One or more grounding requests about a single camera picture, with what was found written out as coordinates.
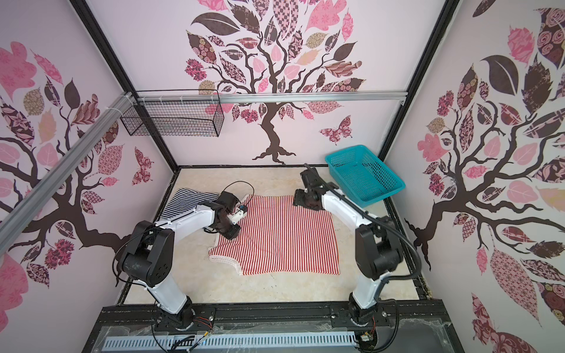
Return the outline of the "blue white striped tank top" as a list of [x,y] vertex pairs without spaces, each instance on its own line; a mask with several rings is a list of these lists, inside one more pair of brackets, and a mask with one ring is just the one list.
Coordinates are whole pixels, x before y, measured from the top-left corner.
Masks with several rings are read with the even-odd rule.
[[182,213],[194,209],[198,204],[205,201],[215,201],[219,197],[217,193],[195,191],[190,188],[180,188],[170,199],[160,216],[160,221],[172,219]]

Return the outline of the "red white striped tank top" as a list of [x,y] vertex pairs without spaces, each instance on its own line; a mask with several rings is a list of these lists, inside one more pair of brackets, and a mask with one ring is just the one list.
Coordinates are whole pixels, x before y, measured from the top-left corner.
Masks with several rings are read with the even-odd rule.
[[337,237],[328,211],[294,205],[293,196],[253,197],[238,236],[219,235],[208,256],[239,275],[275,272],[340,274]]

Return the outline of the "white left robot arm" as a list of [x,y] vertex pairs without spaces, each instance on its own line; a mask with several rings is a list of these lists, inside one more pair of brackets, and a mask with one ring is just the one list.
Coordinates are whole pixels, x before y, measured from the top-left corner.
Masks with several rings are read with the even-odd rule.
[[116,269],[142,285],[169,315],[190,310],[189,298],[171,275],[175,244],[198,230],[207,228],[227,240],[236,238],[239,222],[248,207],[226,191],[213,201],[200,202],[191,210],[162,222],[139,222],[117,260]]

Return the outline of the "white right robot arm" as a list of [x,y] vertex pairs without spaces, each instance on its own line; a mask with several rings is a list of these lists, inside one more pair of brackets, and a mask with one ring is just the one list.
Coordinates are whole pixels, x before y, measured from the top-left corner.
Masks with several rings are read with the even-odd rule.
[[351,297],[355,309],[369,310],[404,260],[400,238],[391,231],[387,217],[361,209],[336,184],[325,182],[315,168],[306,166],[300,176],[304,188],[296,190],[294,205],[328,211],[354,232],[360,277]]

